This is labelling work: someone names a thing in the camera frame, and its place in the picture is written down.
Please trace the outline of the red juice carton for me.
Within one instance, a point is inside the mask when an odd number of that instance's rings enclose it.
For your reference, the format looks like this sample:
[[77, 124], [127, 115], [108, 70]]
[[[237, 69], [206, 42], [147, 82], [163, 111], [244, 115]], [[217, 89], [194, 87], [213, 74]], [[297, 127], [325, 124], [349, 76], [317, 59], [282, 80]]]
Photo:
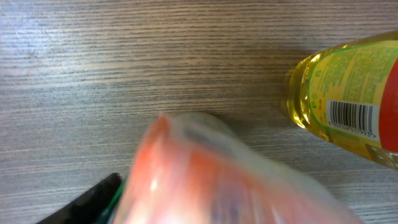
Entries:
[[317, 180], [263, 157], [215, 116], [145, 131], [113, 223], [359, 223]]

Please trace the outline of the yellow dish soap bottle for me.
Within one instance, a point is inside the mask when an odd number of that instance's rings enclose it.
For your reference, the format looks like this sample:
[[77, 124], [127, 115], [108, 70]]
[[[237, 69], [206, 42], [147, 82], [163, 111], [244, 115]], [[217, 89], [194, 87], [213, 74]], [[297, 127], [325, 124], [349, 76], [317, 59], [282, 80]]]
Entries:
[[287, 74], [285, 106], [301, 128], [397, 169], [397, 31], [303, 59]]

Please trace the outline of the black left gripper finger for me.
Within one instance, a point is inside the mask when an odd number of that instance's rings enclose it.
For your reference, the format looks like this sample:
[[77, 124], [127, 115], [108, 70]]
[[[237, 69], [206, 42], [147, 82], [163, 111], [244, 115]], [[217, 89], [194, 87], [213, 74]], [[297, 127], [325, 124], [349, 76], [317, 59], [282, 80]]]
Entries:
[[122, 189], [123, 179], [114, 172], [37, 224], [106, 223]]

